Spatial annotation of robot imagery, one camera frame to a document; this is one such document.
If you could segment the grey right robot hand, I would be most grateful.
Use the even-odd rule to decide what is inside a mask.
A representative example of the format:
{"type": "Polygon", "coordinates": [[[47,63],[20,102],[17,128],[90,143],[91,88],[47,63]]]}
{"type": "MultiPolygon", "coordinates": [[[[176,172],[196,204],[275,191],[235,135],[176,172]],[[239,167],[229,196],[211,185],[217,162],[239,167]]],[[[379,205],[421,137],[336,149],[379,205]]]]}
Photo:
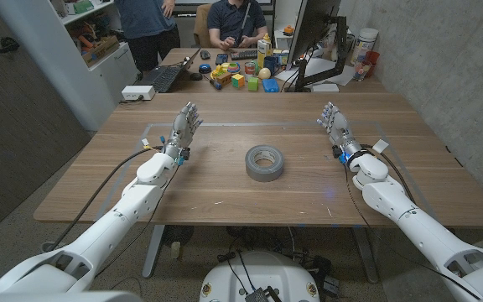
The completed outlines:
{"type": "Polygon", "coordinates": [[[354,138],[349,122],[335,104],[328,102],[316,122],[325,129],[332,144],[333,156],[342,164],[350,163],[355,154],[361,154],[361,145],[354,138]]]}

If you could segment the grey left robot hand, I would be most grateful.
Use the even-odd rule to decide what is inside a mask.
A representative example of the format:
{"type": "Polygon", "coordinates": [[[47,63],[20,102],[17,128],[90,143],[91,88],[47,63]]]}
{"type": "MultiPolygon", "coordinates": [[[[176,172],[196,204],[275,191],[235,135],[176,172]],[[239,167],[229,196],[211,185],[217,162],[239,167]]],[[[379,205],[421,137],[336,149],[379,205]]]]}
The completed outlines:
{"type": "Polygon", "coordinates": [[[173,158],[176,163],[181,159],[188,160],[190,144],[202,122],[199,119],[198,107],[194,103],[188,102],[174,119],[163,153],[173,158]]]}

